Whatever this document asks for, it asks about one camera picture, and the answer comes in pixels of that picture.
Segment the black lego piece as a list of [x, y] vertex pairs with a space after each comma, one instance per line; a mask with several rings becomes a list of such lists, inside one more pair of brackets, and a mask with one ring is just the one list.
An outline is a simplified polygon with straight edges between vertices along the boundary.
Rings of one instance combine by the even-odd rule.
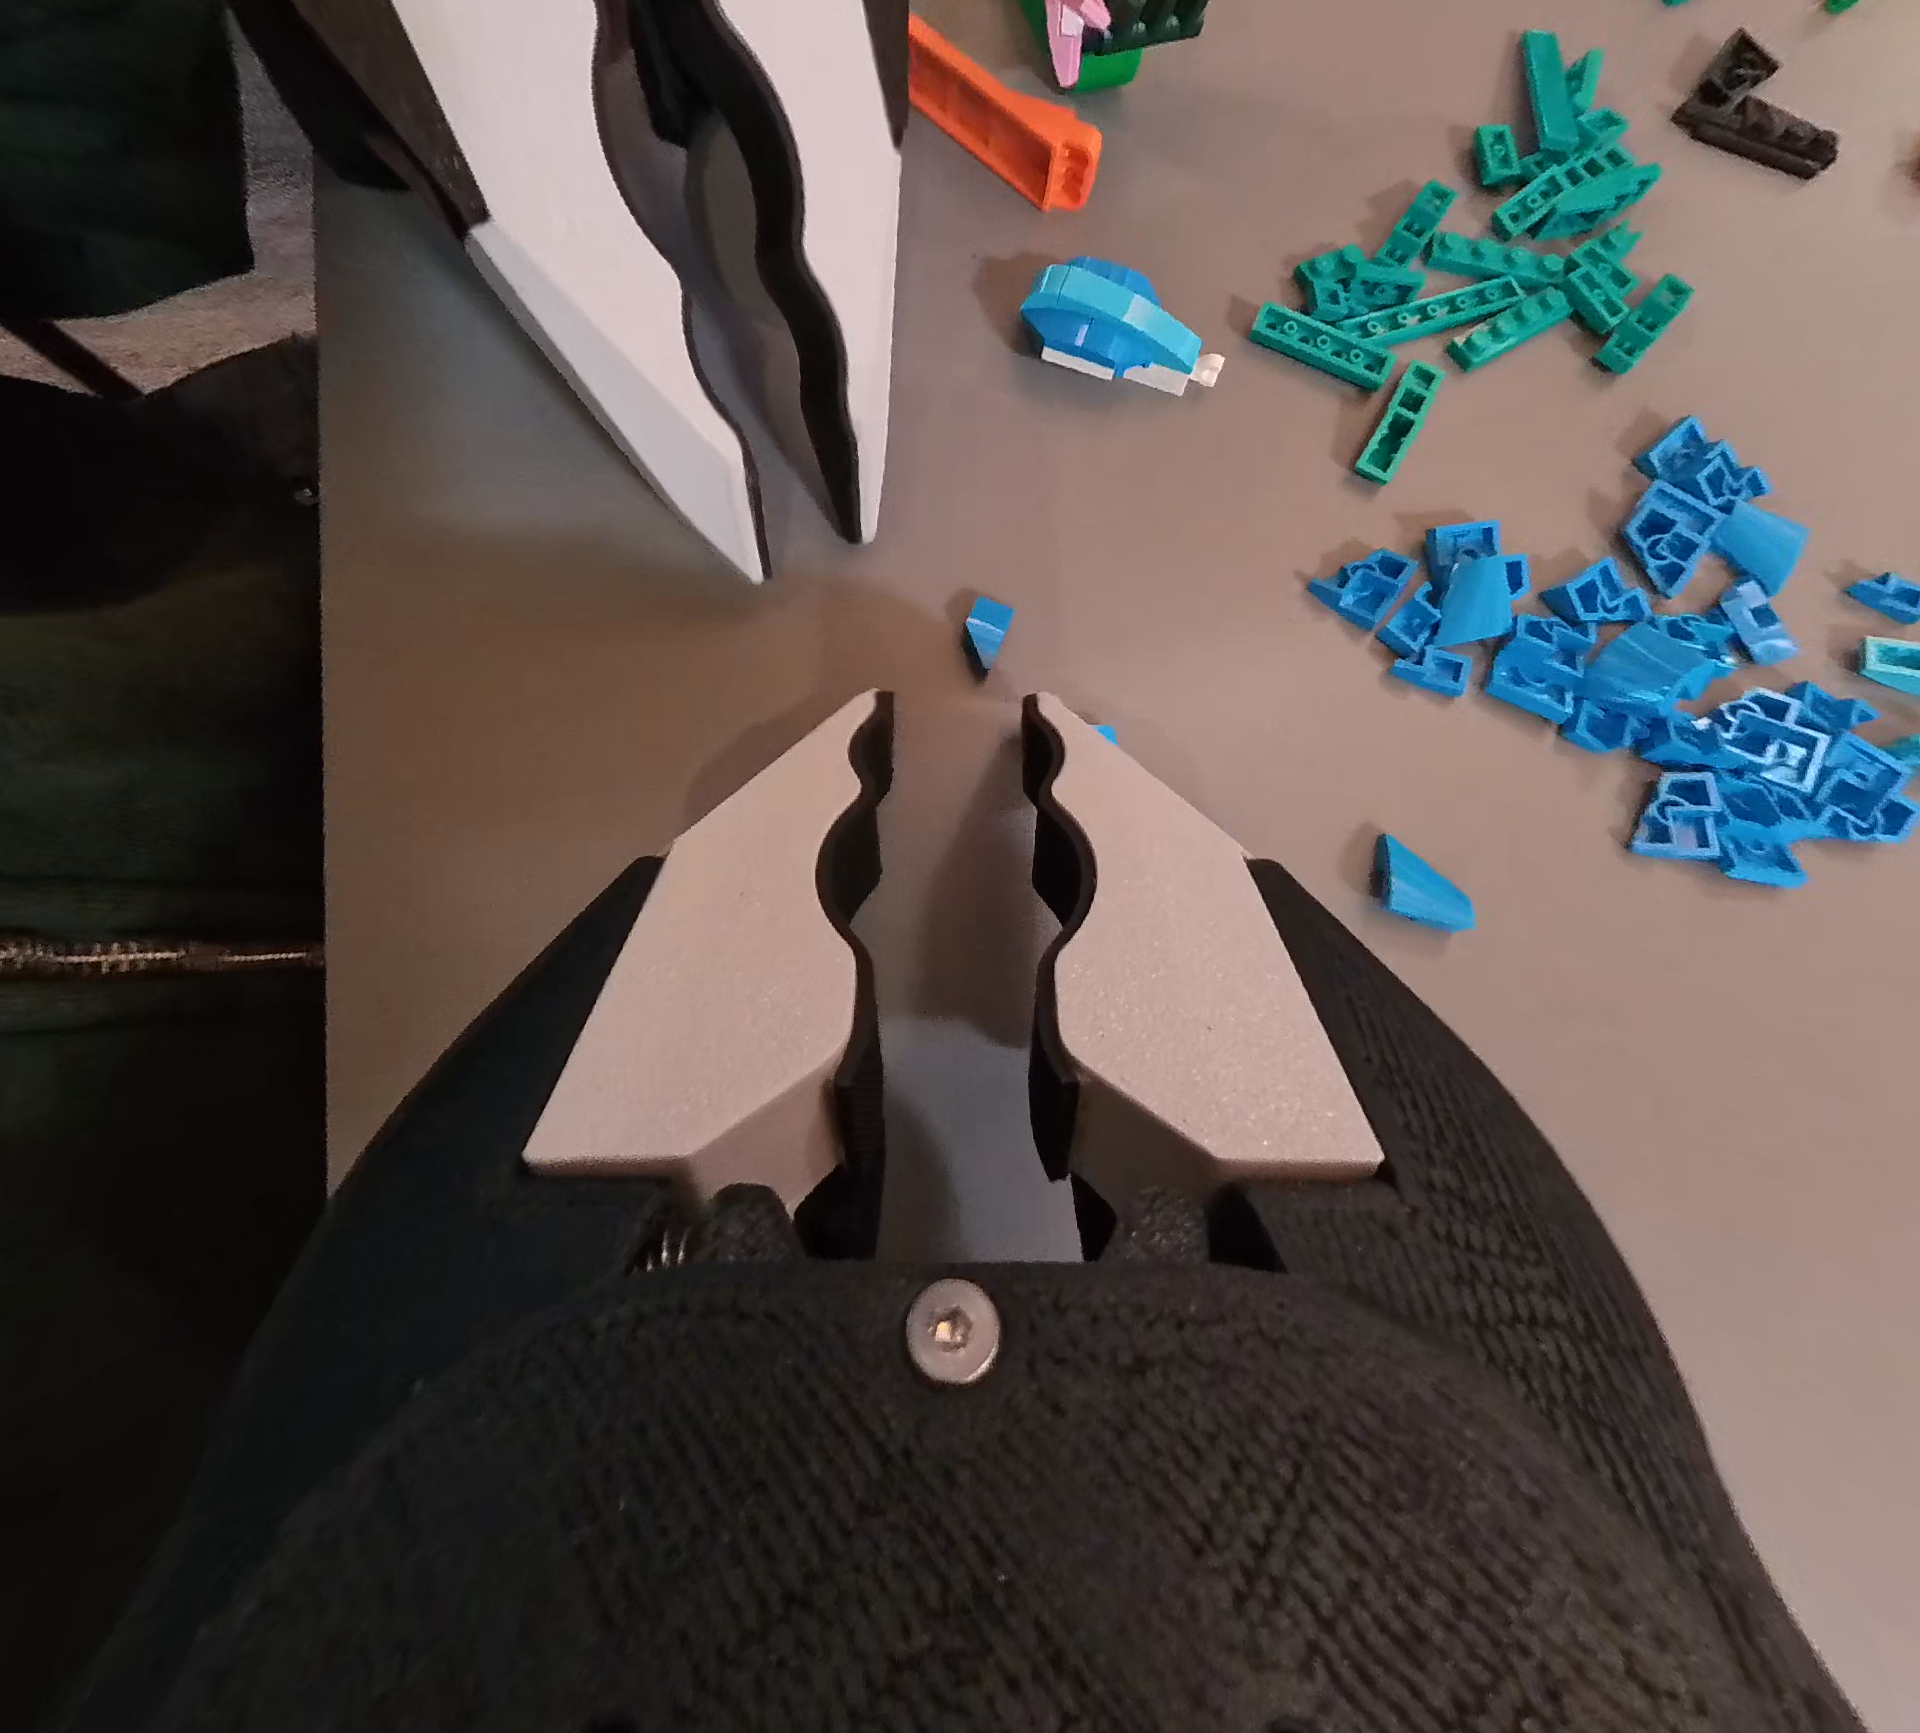
[[1732, 151], [1778, 174], [1812, 179], [1839, 157], [1840, 136], [1767, 100], [1760, 86], [1781, 62], [1745, 27], [1725, 40], [1673, 122], [1700, 144]]

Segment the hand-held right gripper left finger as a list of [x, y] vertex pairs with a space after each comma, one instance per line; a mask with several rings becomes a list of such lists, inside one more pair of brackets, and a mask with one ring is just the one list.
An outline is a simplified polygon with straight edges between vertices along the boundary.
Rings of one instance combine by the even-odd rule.
[[866, 691], [689, 826], [554, 1081], [533, 1174], [775, 1192], [817, 1257], [871, 1258], [885, 1174], [877, 974], [896, 701]]

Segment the blue and white lego assembly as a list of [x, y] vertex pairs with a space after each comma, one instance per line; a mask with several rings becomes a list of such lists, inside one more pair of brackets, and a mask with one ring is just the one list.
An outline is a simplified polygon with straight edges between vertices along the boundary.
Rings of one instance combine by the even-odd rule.
[[1021, 322], [1047, 364], [1171, 396], [1211, 391], [1227, 360], [1138, 271], [1097, 257], [1045, 266], [1021, 302]]

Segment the pile of teal lego pieces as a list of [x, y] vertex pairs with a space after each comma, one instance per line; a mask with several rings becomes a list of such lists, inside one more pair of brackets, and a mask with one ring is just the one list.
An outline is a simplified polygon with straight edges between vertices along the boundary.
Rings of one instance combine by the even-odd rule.
[[1532, 136], [1487, 122], [1470, 139], [1476, 183], [1498, 197], [1484, 229], [1453, 225], [1458, 190], [1427, 181], [1376, 247], [1301, 261], [1298, 302], [1262, 305], [1248, 329], [1293, 367], [1382, 399], [1352, 463], [1372, 486], [1402, 472], [1448, 373], [1487, 371], [1570, 327], [1599, 371], [1622, 376], [1697, 297], [1691, 281], [1646, 278], [1635, 264], [1643, 231], [1630, 216], [1665, 170], [1599, 101], [1603, 49], [1566, 57], [1548, 29], [1521, 35]]

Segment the dark green jacket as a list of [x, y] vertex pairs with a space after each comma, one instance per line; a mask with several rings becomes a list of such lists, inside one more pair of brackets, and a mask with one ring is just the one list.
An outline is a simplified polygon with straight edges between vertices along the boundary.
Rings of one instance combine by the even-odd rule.
[[3, 0], [3, 1677], [175, 1524], [324, 1201], [317, 162], [228, 0]]

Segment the pile of blue lego pieces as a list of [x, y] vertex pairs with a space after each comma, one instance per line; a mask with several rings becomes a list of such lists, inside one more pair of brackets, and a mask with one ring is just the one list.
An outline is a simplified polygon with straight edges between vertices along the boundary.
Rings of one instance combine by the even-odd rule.
[[1391, 678], [1480, 693], [1578, 753], [1638, 760], [1636, 857], [1793, 890], [1809, 846], [1917, 842], [1917, 735], [1876, 741], [1859, 696], [1754, 678], [1800, 653], [1781, 590], [1809, 545], [1767, 506], [1765, 468], [1699, 416], [1630, 468], [1617, 548], [1563, 579], [1538, 581], [1498, 520], [1451, 520], [1306, 593], [1385, 648]]

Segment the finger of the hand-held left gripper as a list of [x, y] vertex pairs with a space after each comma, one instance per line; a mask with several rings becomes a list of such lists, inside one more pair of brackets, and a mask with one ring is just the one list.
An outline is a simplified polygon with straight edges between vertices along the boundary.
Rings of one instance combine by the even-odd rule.
[[394, 0], [485, 209], [464, 250], [663, 503], [728, 566], [768, 559], [743, 434], [689, 343], [682, 281], [617, 183], [597, 0]]
[[726, 125], [754, 261], [844, 540], [878, 534], [890, 448], [905, 139], [905, 0], [639, 0], [656, 125], [679, 81]]

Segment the large loose blue lego slope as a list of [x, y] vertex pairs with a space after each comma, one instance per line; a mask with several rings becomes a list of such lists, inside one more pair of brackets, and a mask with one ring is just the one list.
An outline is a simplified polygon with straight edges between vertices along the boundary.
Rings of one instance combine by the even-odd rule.
[[1375, 838], [1371, 895], [1385, 911], [1443, 934], [1476, 928], [1473, 897], [1394, 834]]

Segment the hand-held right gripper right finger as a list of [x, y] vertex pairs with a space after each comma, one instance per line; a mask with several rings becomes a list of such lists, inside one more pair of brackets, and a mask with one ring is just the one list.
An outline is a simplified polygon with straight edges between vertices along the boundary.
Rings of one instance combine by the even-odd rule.
[[1029, 1119], [1085, 1260], [1143, 1194], [1201, 1215], [1264, 1185], [1351, 1186], [1387, 1154], [1253, 857], [1061, 696], [1021, 704], [1035, 981]]

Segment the orange lego brick separator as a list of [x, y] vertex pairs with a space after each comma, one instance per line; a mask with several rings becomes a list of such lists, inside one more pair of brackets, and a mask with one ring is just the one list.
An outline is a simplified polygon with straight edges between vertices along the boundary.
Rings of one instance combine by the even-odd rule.
[[923, 15], [909, 14], [915, 109], [1045, 212], [1085, 209], [1102, 133], [1066, 105], [1008, 87]]

